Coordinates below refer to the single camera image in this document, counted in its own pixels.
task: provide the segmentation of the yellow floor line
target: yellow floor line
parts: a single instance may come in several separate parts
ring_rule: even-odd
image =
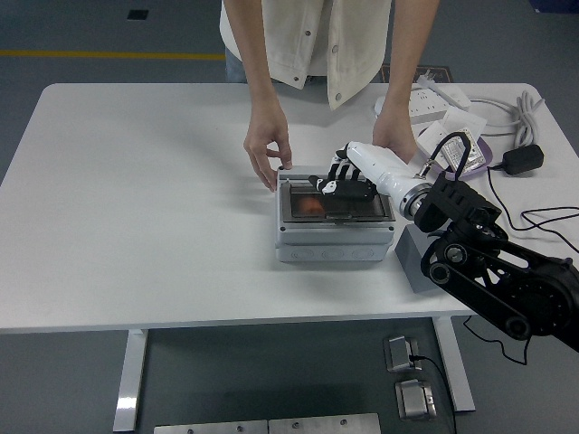
[[[65,52],[45,50],[0,50],[0,57],[69,57],[93,59],[150,59],[224,61],[225,54],[199,52]]]

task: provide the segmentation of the robotic arm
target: robotic arm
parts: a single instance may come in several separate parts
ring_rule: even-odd
[[[354,173],[346,178],[350,165]],[[365,181],[358,180],[360,173]],[[430,184],[423,175],[412,175],[389,149],[352,142],[337,152],[327,180],[309,180],[336,198],[389,195],[423,232],[450,220],[422,257],[423,275],[515,339],[554,335],[579,352],[579,272],[572,260],[510,242],[495,223],[499,208],[462,181],[440,174]]]

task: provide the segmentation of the orange object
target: orange object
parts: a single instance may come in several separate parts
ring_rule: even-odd
[[[307,214],[323,214],[325,212],[324,207],[319,199],[311,196],[299,199],[298,209],[299,212],[304,212]]]

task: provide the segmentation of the table leg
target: table leg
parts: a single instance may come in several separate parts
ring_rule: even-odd
[[[123,373],[120,376],[119,400],[115,413],[114,432],[135,430],[138,394],[141,387],[143,362],[148,330],[129,330]]]
[[[450,316],[438,316],[432,319],[438,345],[441,349],[442,362],[451,388],[451,395],[456,411],[475,411],[470,393],[469,380],[462,364],[459,343],[452,328]]]

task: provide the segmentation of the hand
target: hand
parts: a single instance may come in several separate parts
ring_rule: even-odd
[[[273,142],[277,144],[278,150],[268,148]],[[274,192],[277,188],[277,172],[271,169],[269,158],[279,158],[284,169],[291,169],[288,120],[277,99],[252,103],[252,118],[243,148],[252,161],[253,171]]]
[[[410,128],[408,102],[390,104],[388,98],[374,124],[372,144],[391,149],[406,164],[416,154],[416,141]]]

